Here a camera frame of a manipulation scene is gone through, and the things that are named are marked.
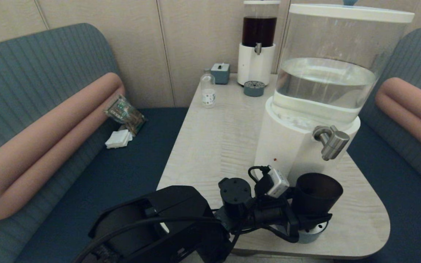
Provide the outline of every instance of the table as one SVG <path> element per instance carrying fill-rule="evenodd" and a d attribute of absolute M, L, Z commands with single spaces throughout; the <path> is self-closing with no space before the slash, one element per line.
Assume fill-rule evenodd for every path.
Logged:
<path fill-rule="evenodd" d="M 254 164 L 266 100 L 275 89 L 276 75 L 262 97 L 248 97 L 231 75 L 228 85 L 217 85 L 216 105 L 203 108 L 198 87 L 157 189 L 191 185 L 211 208 L 220 208 L 217 183 L 222 178 L 244 178 Z M 358 259 L 380 250 L 390 223 L 387 211 L 373 188 L 346 153 L 337 173 L 330 175 L 344 187 L 331 209 L 326 228 L 313 243 L 287 243 L 267 230 L 241 235 L 235 251 L 311 258 Z"/>

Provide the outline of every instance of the blue seat cushion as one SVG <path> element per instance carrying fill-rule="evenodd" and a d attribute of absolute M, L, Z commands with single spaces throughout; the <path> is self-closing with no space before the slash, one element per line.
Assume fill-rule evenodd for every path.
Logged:
<path fill-rule="evenodd" d="M 103 149 L 56 205 L 17 258 L 67 263 L 89 243 L 87 233 L 109 207 L 156 190 L 187 108 L 154 108 L 125 148 Z"/>
<path fill-rule="evenodd" d="M 386 207 L 391 233 L 372 256 L 336 262 L 421 262 L 421 176 L 365 123 L 348 153 Z"/>

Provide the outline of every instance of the white lid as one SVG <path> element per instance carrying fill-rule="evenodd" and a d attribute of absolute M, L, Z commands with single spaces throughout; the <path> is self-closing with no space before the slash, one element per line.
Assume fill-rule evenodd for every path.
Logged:
<path fill-rule="evenodd" d="M 415 16 L 411 12 L 390 9 L 323 4 L 291 4 L 289 13 L 391 23 L 410 23 Z"/>
<path fill-rule="evenodd" d="M 279 5 L 280 1 L 251 0 L 243 1 L 245 5 Z"/>

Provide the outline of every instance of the black cup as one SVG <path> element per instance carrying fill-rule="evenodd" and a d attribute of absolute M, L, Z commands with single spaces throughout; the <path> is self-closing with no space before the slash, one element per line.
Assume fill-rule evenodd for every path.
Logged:
<path fill-rule="evenodd" d="M 296 214 L 325 214 L 344 193 L 341 184 L 334 178 L 308 173 L 297 179 L 292 199 L 292 210 Z"/>

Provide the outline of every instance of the snack package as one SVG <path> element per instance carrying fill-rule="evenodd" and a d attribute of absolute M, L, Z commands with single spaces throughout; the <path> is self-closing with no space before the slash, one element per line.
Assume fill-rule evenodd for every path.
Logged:
<path fill-rule="evenodd" d="M 134 108 L 121 94 L 109 103 L 104 112 L 116 122 L 124 124 L 133 136 L 137 135 L 142 125 L 147 121 L 144 115 Z"/>

